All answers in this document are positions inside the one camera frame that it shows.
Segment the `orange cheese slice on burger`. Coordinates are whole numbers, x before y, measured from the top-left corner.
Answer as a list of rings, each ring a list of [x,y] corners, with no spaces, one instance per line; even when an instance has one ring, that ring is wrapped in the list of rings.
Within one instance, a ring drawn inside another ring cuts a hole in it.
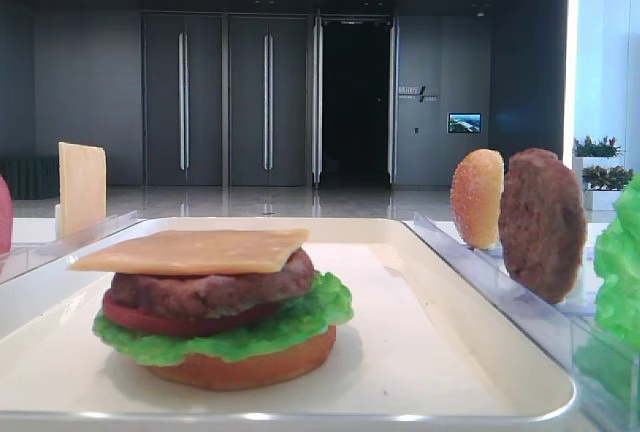
[[[159,276],[271,274],[306,242],[306,229],[167,230],[78,258],[75,271]]]

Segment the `brown meat patty in burger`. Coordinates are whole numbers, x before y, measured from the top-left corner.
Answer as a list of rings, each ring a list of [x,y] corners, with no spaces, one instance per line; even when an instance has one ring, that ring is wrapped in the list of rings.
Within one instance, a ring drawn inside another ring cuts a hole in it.
[[[310,257],[299,249],[276,273],[195,278],[117,273],[110,292],[117,304],[159,317],[219,317],[301,297],[311,290],[315,276]]]

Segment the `red tomato slice in burger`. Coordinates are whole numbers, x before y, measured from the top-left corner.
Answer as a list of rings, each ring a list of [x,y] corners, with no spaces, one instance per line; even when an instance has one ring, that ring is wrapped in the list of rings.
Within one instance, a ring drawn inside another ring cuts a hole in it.
[[[142,308],[133,308],[115,302],[110,292],[103,297],[104,315],[119,326],[144,334],[167,337],[208,337],[234,330],[273,316],[279,303],[260,304],[237,315],[219,318],[169,318],[151,314]]]

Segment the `upright brown meat patty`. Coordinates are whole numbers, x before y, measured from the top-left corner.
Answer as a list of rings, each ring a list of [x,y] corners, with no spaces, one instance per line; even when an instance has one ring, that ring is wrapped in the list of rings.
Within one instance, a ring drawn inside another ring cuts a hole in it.
[[[498,220],[509,276],[550,304],[573,289],[587,224],[575,174],[548,150],[510,157]]]

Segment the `upright orange cheese slice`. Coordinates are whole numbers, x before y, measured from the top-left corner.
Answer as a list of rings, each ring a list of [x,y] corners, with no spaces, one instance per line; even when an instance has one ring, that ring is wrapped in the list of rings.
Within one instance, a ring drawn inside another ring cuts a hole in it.
[[[106,217],[106,154],[103,148],[59,142],[59,227],[65,237]]]

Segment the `upright red tomato slice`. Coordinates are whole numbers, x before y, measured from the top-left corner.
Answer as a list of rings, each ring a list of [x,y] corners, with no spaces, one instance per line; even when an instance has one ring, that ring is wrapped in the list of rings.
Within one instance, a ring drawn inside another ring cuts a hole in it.
[[[0,254],[8,253],[11,249],[13,218],[10,191],[4,178],[0,176]]]

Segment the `upright green lettuce leaf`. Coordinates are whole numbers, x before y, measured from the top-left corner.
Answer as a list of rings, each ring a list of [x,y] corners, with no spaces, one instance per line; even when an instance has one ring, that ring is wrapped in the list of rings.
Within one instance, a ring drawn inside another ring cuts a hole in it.
[[[616,218],[597,237],[594,268],[603,279],[595,322],[602,332],[575,354],[579,369],[628,404],[639,357],[639,180],[615,202]]]

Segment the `sesame bun right one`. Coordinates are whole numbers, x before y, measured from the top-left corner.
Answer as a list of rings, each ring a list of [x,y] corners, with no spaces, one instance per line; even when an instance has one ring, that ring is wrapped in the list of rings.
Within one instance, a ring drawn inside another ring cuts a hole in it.
[[[450,205],[455,227],[468,246],[488,249],[498,242],[503,186],[504,161],[498,151],[474,150],[457,165]]]

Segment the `bottom bun of burger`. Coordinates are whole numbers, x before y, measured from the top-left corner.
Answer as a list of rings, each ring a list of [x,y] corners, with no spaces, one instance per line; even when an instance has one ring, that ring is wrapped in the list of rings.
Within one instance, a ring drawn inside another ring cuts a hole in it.
[[[146,369],[161,379],[210,391],[252,390],[317,370],[328,359],[336,338],[336,327],[330,326],[326,332],[286,350],[238,362],[192,354],[179,365],[146,366]]]

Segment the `white rectangular tray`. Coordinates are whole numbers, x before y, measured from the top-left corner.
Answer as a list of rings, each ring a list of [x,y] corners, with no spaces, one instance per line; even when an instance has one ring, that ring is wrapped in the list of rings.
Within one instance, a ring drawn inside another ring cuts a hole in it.
[[[260,390],[168,383],[117,354],[91,331],[109,275],[69,268],[166,229],[290,228],[309,230],[355,316],[320,369]],[[568,431],[577,397],[563,366],[390,219],[149,219],[1,283],[5,431]]]

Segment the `white flower planter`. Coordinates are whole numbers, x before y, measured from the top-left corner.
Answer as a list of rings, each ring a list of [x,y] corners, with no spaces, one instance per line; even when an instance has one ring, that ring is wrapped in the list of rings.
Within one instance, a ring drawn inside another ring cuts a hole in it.
[[[623,152],[615,137],[575,139],[572,169],[583,190],[587,210],[609,211],[634,178],[624,167]]]

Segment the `wall display screen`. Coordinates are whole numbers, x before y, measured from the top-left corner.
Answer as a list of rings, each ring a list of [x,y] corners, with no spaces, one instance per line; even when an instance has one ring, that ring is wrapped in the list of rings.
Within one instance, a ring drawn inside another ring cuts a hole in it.
[[[449,113],[447,131],[449,133],[478,134],[482,130],[481,113]]]

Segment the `clear long rail left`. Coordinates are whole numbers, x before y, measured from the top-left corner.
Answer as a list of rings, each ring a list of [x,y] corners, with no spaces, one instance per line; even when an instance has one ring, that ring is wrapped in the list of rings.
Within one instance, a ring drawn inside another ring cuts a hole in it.
[[[138,213],[132,211],[107,217],[96,225],[51,242],[18,246],[1,255],[1,283],[17,279],[56,260],[77,256],[84,249],[104,245],[109,238],[141,221]]]

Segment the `clear long rail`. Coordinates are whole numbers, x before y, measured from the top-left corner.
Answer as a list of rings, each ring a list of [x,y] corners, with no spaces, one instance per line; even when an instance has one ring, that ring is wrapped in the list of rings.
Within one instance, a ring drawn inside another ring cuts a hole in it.
[[[84,249],[104,245],[109,238],[141,221],[138,213],[132,211],[107,217],[96,225],[51,242],[18,246],[1,255],[1,283],[17,279],[56,260],[77,256]]]
[[[450,222],[420,214],[406,223],[452,268],[520,327],[576,379],[580,408],[598,431],[639,429],[639,354],[595,320],[602,280],[593,267],[595,239],[604,223],[588,225],[578,281],[569,296],[550,305],[508,277],[502,248],[464,245]]]

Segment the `clear long rail right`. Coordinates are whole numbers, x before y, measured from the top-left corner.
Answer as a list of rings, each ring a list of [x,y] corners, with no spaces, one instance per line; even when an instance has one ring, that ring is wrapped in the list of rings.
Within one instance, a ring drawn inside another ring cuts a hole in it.
[[[550,305],[508,277],[502,248],[464,245],[450,222],[420,214],[406,223],[452,268],[520,327],[576,379],[580,408],[598,431],[639,429],[639,354],[595,320],[602,280],[593,267],[595,239],[604,223],[588,225],[578,281],[569,296]]]

